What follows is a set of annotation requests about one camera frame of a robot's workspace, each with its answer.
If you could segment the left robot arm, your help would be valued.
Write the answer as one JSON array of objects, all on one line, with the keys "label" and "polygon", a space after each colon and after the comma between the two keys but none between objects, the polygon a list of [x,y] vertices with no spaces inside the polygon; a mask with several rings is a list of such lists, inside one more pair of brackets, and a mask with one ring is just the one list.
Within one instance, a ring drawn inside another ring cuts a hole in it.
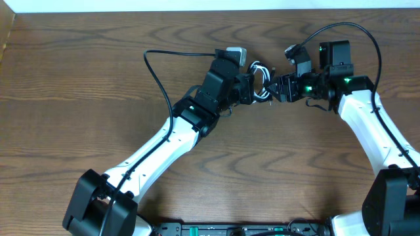
[{"label": "left robot arm", "polygon": [[186,94],[172,108],[165,124],[122,163],[99,174],[93,169],[77,181],[62,226],[72,235],[152,235],[137,213],[152,184],[217,125],[233,104],[249,104],[252,73],[240,73],[229,59],[213,60],[195,96]]}]

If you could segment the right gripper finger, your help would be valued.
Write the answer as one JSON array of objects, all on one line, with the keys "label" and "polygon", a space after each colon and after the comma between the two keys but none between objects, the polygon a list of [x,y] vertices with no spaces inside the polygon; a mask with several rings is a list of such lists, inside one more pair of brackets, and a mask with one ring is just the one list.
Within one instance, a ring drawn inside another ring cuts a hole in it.
[{"label": "right gripper finger", "polygon": [[265,91],[269,93],[268,99],[269,100],[277,100],[279,102],[282,101],[282,92],[281,88],[278,85],[270,85],[265,87]]},{"label": "right gripper finger", "polygon": [[280,85],[280,76],[272,77],[269,81],[264,82],[265,88],[279,88]]}]

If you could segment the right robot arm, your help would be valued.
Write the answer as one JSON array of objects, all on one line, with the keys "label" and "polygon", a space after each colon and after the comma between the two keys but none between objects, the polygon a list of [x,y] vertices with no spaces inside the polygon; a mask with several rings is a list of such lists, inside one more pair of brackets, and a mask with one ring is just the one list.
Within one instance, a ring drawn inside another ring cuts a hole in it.
[{"label": "right robot arm", "polygon": [[320,235],[418,235],[419,152],[402,136],[382,106],[373,83],[356,76],[348,41],[320,43],[321,73],[305,48],[290,56],[295,72],[264,83],[280,102],[327,100],[355,133],[375,180],[359,211],[331,217]]}]

